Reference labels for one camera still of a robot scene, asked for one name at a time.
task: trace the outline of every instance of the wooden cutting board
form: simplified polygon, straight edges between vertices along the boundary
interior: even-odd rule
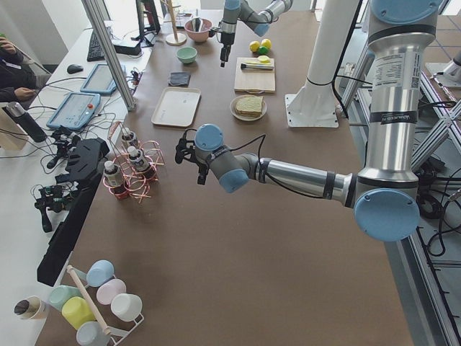
[[[236,92],[275,92],[275,62],[273,70],[242,70],[240,65],[248,61],[258,62],[258,58],[237,58],[236,81],[234,90]]]

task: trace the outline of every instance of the white tray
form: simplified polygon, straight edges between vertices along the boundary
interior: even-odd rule
[[[194,121],[200,100],[200,90],[169,86],[161,93],[152,123],[186,128]]]

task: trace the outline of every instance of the green bowl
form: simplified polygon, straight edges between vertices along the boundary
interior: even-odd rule
[[[183,47],[178,49],[176,56],[182,63],[193,63],[197,57],[197,50],[193,47]]]

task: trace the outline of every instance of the hand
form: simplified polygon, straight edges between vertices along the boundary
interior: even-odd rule
[[[16,47],[5,37],[0,37],[0,48],[5,50],[8,54],[16,54]]]
[[[28,101],[35,96],[35,90],[28,88],[17,88],[14,90],[14,94],[19,101]]]

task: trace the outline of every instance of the black jacket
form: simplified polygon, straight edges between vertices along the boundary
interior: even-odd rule
[[[18,101],[14,90],[20,87],[35,89],[35,76],[28,69],[9,67],[5,62],[19,65],[24,60],[21,52],[8,54],[0,48],[0,102]]]

